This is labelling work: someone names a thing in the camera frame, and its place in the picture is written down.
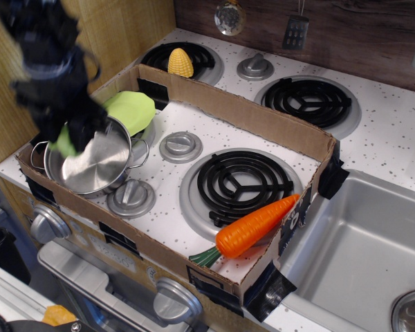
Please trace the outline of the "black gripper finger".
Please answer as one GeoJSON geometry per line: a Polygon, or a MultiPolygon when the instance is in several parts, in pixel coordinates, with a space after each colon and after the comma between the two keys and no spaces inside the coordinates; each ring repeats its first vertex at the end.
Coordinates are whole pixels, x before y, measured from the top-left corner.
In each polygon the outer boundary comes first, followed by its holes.
{"type": "Polygon", "coordinates": [[[66,117],[60,113],[41,114],[37,119],[42,135],[50,142],[57,142],[65,123],[66,117]]]}
{"type": "Polygon", "coordinates": [[[105,132],[107,125],[107,111],[102,106],[96,103],[79,106],[67,122],[69,137],[76,153],[82,153],[96,131],[105,132]]]}

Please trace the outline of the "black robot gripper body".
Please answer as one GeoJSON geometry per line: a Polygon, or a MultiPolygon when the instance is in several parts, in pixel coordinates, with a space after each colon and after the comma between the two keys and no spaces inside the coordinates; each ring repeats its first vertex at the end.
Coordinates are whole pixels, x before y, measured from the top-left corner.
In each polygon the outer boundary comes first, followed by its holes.
{"type": "Polygon", "coordinates": [[[87,92],[77,20],[61,1],[0,1],[0,21],[18,43],[29,76],[11,86],[37,127],[41,114],[60,113],[68,122],[79,106],[95,103],[87,92]]]}

